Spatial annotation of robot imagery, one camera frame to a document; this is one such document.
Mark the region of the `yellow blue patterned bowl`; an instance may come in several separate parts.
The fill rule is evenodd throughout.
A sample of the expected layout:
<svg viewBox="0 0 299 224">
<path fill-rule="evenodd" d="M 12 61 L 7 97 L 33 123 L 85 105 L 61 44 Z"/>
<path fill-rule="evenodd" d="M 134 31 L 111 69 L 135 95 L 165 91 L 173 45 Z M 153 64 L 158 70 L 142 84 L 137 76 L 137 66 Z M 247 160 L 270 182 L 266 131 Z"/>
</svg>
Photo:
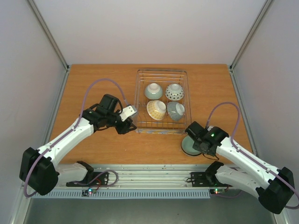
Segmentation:
<svg viewBox="0 0 299 224">
<path fill-rule="evenodd" d="M 147 112 L 154 120 L 162 120 L 166 114 L 166 105 L 160 100 L 151 100 L 146 106 Z"/>
</svg>

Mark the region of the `green ring patterned bowl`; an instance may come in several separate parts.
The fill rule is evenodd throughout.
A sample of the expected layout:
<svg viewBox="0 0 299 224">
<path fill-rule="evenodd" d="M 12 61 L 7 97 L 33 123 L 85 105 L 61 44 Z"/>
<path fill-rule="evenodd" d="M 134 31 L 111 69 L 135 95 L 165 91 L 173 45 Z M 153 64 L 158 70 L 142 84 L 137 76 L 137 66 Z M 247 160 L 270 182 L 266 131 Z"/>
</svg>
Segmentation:
<svg viewBox="0 0 299 224">
<path fill-rule="evenodd" d="M 158 100 L 162 97 L 163 90 L 159 84 L 151 83 L 145 88 L 144 94 L 150 100 Z"/>
</svg>

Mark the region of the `grey speckled bowl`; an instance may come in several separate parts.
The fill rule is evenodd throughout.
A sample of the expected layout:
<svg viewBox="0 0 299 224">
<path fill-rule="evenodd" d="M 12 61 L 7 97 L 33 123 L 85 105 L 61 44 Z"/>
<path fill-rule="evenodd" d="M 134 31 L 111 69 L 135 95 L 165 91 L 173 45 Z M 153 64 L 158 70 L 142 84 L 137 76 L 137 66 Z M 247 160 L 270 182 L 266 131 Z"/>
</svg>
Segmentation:
<svg viewBox="0 0 299 224">
<path fill-rule="evenodd" d="M 184 116 L 185 108 L 179 102 L 172 101 L 167 104 L 167 112 L 172 120 L 179 121 Z"/>
</svg>

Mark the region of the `pink patterned bowl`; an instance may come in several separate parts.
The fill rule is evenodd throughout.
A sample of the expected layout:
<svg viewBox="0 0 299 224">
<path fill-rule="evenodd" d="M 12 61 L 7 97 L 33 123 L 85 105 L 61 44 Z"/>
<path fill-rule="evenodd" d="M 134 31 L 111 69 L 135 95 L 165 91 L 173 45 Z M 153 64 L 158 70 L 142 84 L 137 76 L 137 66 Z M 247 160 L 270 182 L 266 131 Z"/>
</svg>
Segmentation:
<svg viewBox="0 0 299 224">
<path fill-rule="evenodd" d="M 170 84 L 165 90 L 165 95 L 171 101 L 179 101 L 184 97 L 184 89 L 179 84 Z"/>
</svg>

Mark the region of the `pale green bowl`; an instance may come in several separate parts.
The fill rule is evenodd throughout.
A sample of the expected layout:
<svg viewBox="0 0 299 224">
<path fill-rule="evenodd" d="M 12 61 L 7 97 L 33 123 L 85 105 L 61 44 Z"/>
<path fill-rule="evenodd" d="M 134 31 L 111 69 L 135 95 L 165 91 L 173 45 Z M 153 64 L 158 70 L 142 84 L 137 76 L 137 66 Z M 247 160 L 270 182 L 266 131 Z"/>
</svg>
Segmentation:
<svg viewBox="0 0 299 224">
<path fill-rule="evenodd" d="M 199 156 L 202 153 L 195 150 L 193 148 L 194 145 L 194 140 L 189 137 L 189 136 L 185 136 L 181 142 L 181 149 L 183 150 L 183 152 L 188 155 L 188 156 Z"/>
</svg>

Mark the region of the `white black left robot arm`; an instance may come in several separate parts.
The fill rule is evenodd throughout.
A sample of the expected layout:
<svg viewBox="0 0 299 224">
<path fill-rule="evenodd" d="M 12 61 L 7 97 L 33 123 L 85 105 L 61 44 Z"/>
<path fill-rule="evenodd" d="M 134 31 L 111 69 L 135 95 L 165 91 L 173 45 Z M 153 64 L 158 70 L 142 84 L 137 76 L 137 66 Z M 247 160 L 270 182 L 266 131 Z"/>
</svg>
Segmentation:
<svg viewBox="0 0 299 224">
<path fill-rule="evenodd" d="M 121 106 L 118 98 L 106 94 L 97 104 L 83 110 L 75 122 L 49 143 L 38 149 L 24 151 L 19 178 L 24 181 L 24 195 L 29 198 L 27 188 L 46 195 L 58 184 L 73 182 L 88 186 L 95 180 L 94 169 L 83 161 L 71 165 L 60 165 L 60 161 L 81 141 L 97 131 L 115 128 L 118 134 L 136 129 L 132 117 L 137 114 L 133 105 Z"/>
</svg>

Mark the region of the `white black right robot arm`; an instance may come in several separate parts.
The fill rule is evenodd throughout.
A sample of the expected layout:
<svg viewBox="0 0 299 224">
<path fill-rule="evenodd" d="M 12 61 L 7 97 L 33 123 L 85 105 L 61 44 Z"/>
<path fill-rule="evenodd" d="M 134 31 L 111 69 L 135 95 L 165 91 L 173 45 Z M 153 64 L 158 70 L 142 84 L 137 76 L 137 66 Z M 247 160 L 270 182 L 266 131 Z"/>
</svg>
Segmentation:
<svg viewBox="0 0 299 224">
<path fill-rule="evenodd" d="M 250 153 L 231 139 L 219 127 L 204 128 L 192 122 L 186 128 L 193 140 L 193 149 L 200 154 L 227 158 L 243 171 L 236 171 L 222 162 L 214 161 L 206 170 L 207 182 L 236 187 L 258 199 L 260 204 L 274 214 L 280 214 L 295 191 L 293 173 L 283 167 L 279 169 Z"/>
</svg>

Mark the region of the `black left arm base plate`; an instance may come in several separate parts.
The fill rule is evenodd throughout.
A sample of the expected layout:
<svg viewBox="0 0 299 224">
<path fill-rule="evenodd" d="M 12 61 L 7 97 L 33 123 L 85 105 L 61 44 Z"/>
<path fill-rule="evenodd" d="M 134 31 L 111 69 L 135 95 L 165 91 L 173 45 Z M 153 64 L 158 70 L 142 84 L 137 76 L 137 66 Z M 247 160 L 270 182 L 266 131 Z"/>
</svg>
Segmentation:
<svg viewBox="0 0 299 224">
<path fill-rule="evenodd" d="M 109 173 L 105 172 L 100 175 L 100 172 L 93 172 L 87 175 L 82 181 L 67 182 L 67 187 L 93 187 L 98 185 L 108 185 Z"/>
</svg>

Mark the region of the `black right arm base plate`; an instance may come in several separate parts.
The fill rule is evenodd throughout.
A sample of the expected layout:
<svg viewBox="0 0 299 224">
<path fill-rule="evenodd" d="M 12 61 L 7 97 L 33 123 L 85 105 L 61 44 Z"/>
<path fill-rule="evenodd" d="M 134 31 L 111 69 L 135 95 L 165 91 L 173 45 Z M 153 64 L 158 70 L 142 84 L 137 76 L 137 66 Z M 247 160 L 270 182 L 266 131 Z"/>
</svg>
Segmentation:
<svg viewBox="0 0 299 224">
<path fill-rule="evenodd" d="M 191 172 L 190 177 L 187 178 L 186 182 L 191 183 L 192 187 L 227 187 L 230 185 L 220 183 L 217 180 L 209 180 L 205 172 Z"/>
</svg>

